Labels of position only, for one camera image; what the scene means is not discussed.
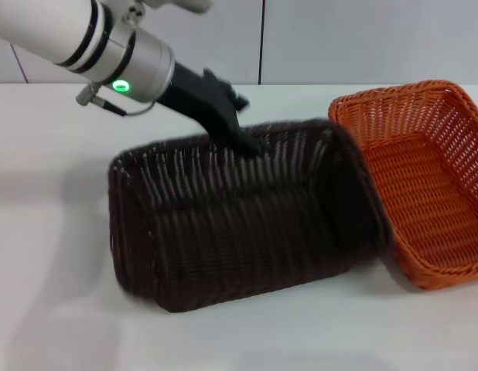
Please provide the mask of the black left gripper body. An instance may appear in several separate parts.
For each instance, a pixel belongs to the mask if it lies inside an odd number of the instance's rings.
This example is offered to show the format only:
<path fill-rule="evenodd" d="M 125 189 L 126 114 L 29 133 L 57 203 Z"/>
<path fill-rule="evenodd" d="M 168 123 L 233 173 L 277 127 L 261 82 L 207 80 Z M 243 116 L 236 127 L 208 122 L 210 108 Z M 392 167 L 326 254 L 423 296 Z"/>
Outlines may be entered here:
<path fill-rule="evenodd" d="M 249 100 L 209 69 L 195 73 L 176 63 L 168 87 L 157 102 L 199 123 L 208 134 L 240 130 L 237 114 Z"/>

